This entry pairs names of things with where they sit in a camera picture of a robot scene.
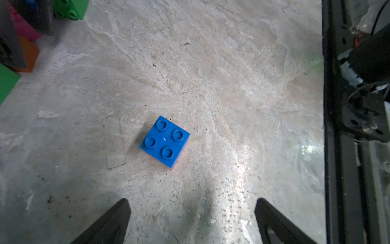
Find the magenta lego brick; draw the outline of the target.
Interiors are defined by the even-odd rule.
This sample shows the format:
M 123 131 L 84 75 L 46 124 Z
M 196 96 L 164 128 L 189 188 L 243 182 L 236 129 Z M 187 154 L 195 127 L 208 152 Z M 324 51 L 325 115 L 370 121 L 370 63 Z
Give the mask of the magenta lego brick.
M 26 20 L 20 14 L 17 13 L 17 11 L 11 6 L 11 4 L 8 3 L 7 8 L 8 8 L 14 29 L 15 29 L 18 36 L 25 37 L 31 42 L 33 42 L 33 41 L 35 41 L 38 38 L 43 36 L 43 34 L 39 33 L 33 27 L 31 27 L 26 22 Z

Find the blue lego brick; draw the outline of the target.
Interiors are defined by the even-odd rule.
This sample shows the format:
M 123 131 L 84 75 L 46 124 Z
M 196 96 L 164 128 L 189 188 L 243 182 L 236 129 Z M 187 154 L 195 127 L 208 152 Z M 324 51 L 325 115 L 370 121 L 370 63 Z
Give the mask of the blue lego brick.
M 139 148 L 172 169 L 189 138 L 189 132 L 160 116 Z

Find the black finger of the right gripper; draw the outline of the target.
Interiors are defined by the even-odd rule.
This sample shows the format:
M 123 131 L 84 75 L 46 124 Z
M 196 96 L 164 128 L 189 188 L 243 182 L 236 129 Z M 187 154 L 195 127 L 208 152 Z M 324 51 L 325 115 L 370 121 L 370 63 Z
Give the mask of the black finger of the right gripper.
M 1 63 L 22 69 L 27 67 L 25 55 L 11 21 L 6 1 L 1 1 Z

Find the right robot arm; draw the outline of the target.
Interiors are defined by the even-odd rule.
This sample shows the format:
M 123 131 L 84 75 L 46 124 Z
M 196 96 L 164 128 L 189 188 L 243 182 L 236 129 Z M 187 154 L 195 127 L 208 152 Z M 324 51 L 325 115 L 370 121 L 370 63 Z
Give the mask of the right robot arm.
M 83 19 L 88 4 L 88 1 L 1 1 L 1 63 L 16 68 L 27 67 L 8 6 L 12 6 L 33 30 L 48 35 L 52 33 L 54 16 Z M 380 9 L 374 12 L 375 20 L 369 28 L 368 39 L 338 52 L 339 60 L 346 64 L 352 76 L 351 85 L 390 81 L 390 27 L 375 30 L 388 2 L 378 1 L 378 4 Z

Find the orange lego brick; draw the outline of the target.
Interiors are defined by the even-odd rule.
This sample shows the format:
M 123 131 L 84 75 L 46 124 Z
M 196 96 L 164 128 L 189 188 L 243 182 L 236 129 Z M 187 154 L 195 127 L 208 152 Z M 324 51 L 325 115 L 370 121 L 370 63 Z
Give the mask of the orange lego brick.
M 11 70 L 17 73 L 31 73 L 34 69 L 35 63 L 37 61 L 38 55 L 40 53 L 38 47 L 33 42 L 29 41 L 26 37 L 18 36 L 19 43 L 23 49 L 23 53 L 26 58 L 27 67 L 26 68 L 14 68 Z

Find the green lego brick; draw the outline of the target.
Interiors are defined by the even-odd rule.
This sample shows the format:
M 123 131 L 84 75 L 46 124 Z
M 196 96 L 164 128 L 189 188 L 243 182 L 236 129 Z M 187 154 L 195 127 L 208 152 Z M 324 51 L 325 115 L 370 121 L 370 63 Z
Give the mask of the green lego brick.
M 58 18 L 82 20 L 85 16 L 89 0 L 54 0 L 54 13 Z
M 0 64 L 0 104 L 4 102 L 19 79 L 19 74 Z

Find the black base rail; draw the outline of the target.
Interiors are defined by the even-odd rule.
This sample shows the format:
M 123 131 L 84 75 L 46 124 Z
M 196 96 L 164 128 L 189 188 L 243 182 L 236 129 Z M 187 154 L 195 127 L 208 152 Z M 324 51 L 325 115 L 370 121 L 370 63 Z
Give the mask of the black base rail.
M 387 2 L 377 32 L 390 26 Z M 338 54 L 368 39 L 379 9 L 378 1 L 322 2 L 329 244 L 390 241 L 390 81 L 351 85 Z

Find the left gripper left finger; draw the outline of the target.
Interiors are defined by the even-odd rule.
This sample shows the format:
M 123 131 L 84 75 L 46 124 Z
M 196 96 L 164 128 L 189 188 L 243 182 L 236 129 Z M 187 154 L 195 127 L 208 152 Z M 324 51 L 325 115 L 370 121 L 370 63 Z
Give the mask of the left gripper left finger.
M 129 202 L 122 198 L 71 244 L 123 244 L 130 216 Z

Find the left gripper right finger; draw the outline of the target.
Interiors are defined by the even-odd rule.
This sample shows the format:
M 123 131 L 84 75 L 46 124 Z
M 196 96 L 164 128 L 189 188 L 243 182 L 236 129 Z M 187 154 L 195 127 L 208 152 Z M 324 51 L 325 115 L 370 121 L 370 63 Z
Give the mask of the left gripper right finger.
M 257 200 L 255 217 L 264 244 L 315 244 L 264 198 Z

